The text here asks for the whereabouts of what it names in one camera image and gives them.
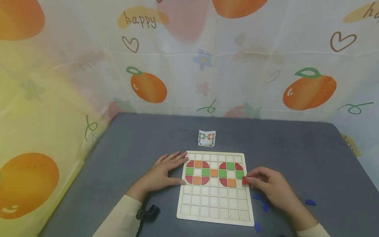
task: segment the green tile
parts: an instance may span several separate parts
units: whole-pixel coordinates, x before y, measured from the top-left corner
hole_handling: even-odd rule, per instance
[[[237,178],[237,179],[242,179],[243,176],[244,176],[243,171],[241,171],[241,170],[236,170],[236,178]]]
[[[209,177],[209,169],[203,169],[201,175],[202,175],[202,176],[208,176],[208,177]]]
[[[226,168],[227,168],[228,170],[235,170],[234,163],[232,163],[232,162],[227,162],[227,163],[226,163]]]
[[[186,175],[193,175],[193,168],[186,168]]]
[[[226,170],[218,170],[218,176],[220,178],[226,178]]]

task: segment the pink flower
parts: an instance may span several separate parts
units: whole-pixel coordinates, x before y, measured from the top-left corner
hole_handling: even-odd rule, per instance
[[[208,82],[204,83],[197,83],[196,84],[196,93],[203,94],[203,96],[207,97],[208,92],[211,91],[211,89],[208,87]]]

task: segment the orange tile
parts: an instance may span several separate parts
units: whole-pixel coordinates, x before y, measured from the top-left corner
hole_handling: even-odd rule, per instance
[[[211,169],[211,177],[218,177],[218,170]]]
[[[202,164],[201,160],[195,160],[195,167],[196,168],[201,168],[201,164]]]
[[[199,176],[194,176],[194,177],[193,177],[192,184],[201,185],[201,177],[199,177]]]
[[[228,179],[228,187],[236,188],[236,180],[235,179]]]

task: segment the black clip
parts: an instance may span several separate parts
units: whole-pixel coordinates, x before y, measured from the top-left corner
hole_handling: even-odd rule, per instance
[[[148,211],[139,209],[136,218],[141,221],[154,221],[159,213],[159,208],[156,205],[152,205]]]

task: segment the fabric backdrop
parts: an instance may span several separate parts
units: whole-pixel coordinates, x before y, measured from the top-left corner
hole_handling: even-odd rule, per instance
[[[120,112],[330,122],[379,188],[378,18],[369,0],[3,0],[0,233],[38,234]]]

